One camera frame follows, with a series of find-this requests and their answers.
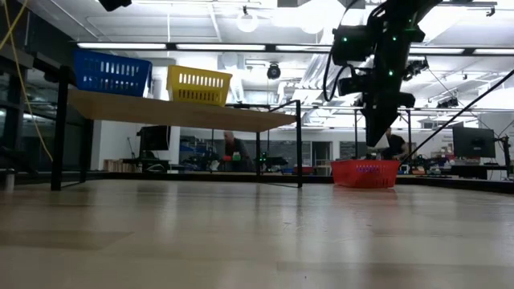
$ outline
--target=person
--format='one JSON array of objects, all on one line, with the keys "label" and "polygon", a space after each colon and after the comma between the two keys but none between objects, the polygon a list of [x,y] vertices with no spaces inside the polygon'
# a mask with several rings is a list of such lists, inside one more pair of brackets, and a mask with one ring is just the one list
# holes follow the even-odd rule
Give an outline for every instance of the person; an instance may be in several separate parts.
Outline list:
[{"label": "person", "polygon": [[253,170],[253,162],[248,154],[247,147],[243,141],[235,138],[234,133],[230,131],[223,132],[225,138],[225,156],[233,157],[234,153],[239,153],[240,161],[232,161],[232,170],[237,172],[250,172]]},{"label": "person", "polygon": [[382,152],[382,158],[384,160],[401,160],[409,154],[407,143],[401,136],[394,135],[391,132],[391,128],[385,131],[385,136],[387,136],[389,148]]}]

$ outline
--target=camera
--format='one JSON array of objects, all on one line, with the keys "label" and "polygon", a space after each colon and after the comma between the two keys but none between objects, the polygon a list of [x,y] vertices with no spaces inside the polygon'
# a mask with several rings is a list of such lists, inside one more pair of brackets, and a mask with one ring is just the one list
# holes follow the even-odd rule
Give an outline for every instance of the camera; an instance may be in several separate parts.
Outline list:
[{"label": "camera", "polygon": [[121,6],[126,7],[132,4],[132,0],[99,0],[107,12],[114,11]]},{"label": "camera", "polygon": [[270,67],[267,69],[267,78],[271,79],[271,80],[280,78],[279,64],[277,64],[277,63],[270,64]]}]

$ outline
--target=red basket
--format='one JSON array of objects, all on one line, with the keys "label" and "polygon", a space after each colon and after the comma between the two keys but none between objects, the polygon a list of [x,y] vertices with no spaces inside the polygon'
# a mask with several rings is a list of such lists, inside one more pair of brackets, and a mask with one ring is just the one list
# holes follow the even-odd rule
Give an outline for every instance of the red basket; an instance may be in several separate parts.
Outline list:
[{"label": "red basket", "polygon": [[350,188],[379,189],[394,187],[399,161],[333,161],[334,183]]}]

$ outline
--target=computer monitor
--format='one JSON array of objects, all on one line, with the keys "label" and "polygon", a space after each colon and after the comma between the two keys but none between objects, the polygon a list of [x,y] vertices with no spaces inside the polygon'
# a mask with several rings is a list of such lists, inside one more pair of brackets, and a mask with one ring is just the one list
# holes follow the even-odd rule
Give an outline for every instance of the computer monitor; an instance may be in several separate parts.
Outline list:
[{"label": "computer monitor", "polygon": [[156,125],[142,128],[139,133],[141,136],[141,150],[168,150],[169,133],[170,127],[165,125]]},{"label": "computer monitor", "polygon": [[453,127],[456,157],[496,157],[492,129]]}]

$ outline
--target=shelf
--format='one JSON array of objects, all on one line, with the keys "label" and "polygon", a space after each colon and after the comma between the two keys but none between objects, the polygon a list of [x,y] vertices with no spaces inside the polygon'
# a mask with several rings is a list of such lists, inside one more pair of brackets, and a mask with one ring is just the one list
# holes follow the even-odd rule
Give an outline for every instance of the shelf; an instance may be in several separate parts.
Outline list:
[{"label": "shelf", "polygon": [[70,90],[68,102],[91,120],[112,120],[189,128],[213,128],[238,132],[265,132],[292,124],[295,116]]}]

